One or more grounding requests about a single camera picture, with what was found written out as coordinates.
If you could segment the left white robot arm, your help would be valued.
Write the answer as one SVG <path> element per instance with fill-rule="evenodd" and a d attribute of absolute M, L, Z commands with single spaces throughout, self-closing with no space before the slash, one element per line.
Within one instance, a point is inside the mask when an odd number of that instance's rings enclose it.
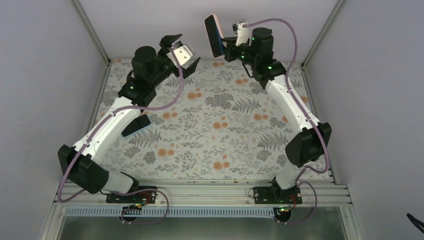
<path fill-rule="evenodd" d="M 125 131 L 133 134 L 141 129 L 140 125 L 133 126 L 142 112 L 164 110 L 175 104 L 180 97 L 184 79 L 195 72 L 199 62 L 196 59 L 188 68 L 183 68 L 194 52 L 180 41 L 181 36 L 164 36 L 159 42 L 159 51 L 151 46 L 138 48 L 131 60 L 132 69 L 126 82 L 106 114 L 80 140 L 72 146 L 63 145 L 58 150 L 63 172 L 59 194 L 69 180 L 91 194 L 100 191 L 118 193 L 128 203 L 139 197 L 139 182 L 134 177 L 109 171 L 101 166 L 101 162 L 118 136 L 122 136 Z M 176 96 L 164 106 L 150 107 L 157 95 L 157 86 L 170 75 L 180 80 Z"/>

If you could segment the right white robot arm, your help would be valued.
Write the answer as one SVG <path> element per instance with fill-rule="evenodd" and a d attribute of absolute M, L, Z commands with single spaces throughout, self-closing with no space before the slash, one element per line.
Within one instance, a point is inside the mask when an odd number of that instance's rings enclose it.
<path fill-rule="evenodd" d="M 297 185 L 306 170 L 317 174 L 329 170 L 327 145 L 332 128 L 307 108 L 289 78 L 289 69 L 274 59 L 272 30 L 258 27 L 251 37 L 247 34 L 248 30 L 239 30 L 236 37 L 223 38 L 222 52 L 226 61 L 240 60 L 244 67 L 251 68 L 251 77 L 277 102 L 295 134 L 285 146 L 289 163 L 271 184 L 272 200 L 282 204 L 290 197 L 289 189 Z"/>

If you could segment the pink phone case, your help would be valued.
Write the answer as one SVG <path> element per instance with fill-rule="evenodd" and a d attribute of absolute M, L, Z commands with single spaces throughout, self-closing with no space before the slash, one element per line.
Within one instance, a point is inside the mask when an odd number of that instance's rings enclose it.
<path fill-rule="evenodd" d="M 223 34 L 223 32 L 222 32 L 222 29 L 221 29 L 221 25 L 220 25 L 220 23 L 219 23 L 218 16 L 217 16 L 215 13 L 212 13 L 211 15 L 213 16 L 213 19 L 214 19 L 214 21 L 215 21 L 216 29 L 217 29 L 217 32 L 218 32 L 219 37 L 220 37 L 221 39 L 224 39 L 225 37 L 224 37 L 224 34 Z"/>

